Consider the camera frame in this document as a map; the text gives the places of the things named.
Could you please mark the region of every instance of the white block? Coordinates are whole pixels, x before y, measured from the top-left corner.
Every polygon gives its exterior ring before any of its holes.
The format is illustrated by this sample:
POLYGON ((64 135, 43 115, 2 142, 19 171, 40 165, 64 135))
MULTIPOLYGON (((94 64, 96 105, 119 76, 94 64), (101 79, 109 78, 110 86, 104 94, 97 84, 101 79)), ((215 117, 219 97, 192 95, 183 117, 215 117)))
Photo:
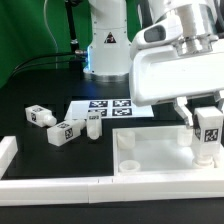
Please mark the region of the white block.
POLYGON ((124 201, 123 183, 113 183, 113 177, 100 177, 88 185, 89 203, 124 201))
POLYGON ((0 181, 0 206, 88 203, 88 184, 97 178, 0 181))
POLYGON ((67 120, 47 129, 48 142, 61 146, 81 135, 85 120, 67 120))
POLYGON ((195 129, 191 148, 199 162, 204 156, 219 154, 224 115, 216 107, 197 108, 195 114, 199 126, 195 129))
POLYGON ((102 136, 101 112, 88 112, 87 114, 87 136, 93 140, 102 136))
POLYGON ((34 105, 32 107, 27 107, 25 111, 27 120, 40 127, 51 127, 57 123, 57 119, 52 116, 52 111, 44 107, 34 105))
POLYGON ((18 148, 14 136, 4 137, 0 142, 0 179, 7 170, 17 151, 18 148))

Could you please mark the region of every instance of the black table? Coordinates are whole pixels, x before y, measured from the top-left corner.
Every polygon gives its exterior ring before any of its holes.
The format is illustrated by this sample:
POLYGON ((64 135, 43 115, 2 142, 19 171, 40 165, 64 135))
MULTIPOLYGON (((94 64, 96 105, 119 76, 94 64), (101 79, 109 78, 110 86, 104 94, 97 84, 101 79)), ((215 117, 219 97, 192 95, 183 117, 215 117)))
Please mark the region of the black table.
MULTIPOLYGON (((61 122, 72 100, 128 97, 128 83, 91 82, 66 69, 20 73, 0 90, 0 136, 15 135, 19 147, 3 179, 110 176, 113 128, 183 124, 172 104, 157 105, 154 118, 105 119, 99 140, 88 139, 83 130, 56 147, 48 144, 46 128, 26 121, 24 111, 41 105, 61 122)), ((190 101, 189 109, 208 105, 214 105, 212 98, 190 101)), ((0 223, 223 223, 223 208, 222 198, 0 207, 0 223)))

